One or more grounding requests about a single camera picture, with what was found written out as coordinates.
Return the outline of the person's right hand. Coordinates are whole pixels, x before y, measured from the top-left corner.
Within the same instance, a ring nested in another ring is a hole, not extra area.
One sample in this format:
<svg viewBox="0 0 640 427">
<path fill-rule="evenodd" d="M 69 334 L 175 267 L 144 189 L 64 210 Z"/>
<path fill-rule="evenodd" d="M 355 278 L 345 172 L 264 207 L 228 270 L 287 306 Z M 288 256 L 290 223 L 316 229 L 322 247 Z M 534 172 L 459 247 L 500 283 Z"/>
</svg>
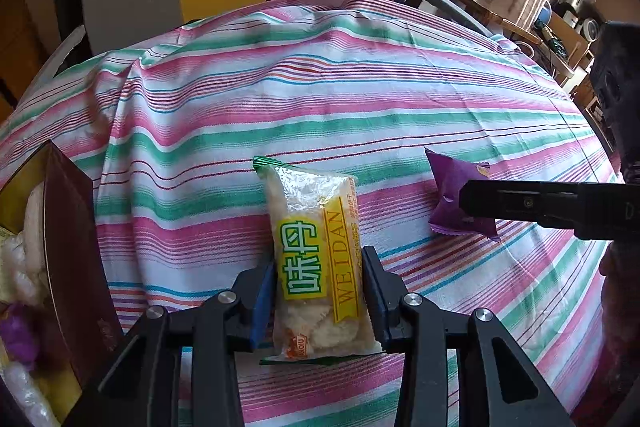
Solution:
<svg viewBox="0 0 640 427">
<path fill-rule="evenodd" d="M 602 306 L 605 310 L 623 308 L 631 293 L 632 280 L 624 265 L 625 254 L 624 244 L 612 242 L 600 261 L 599 273 L 604 277 Z"/>
</svg>

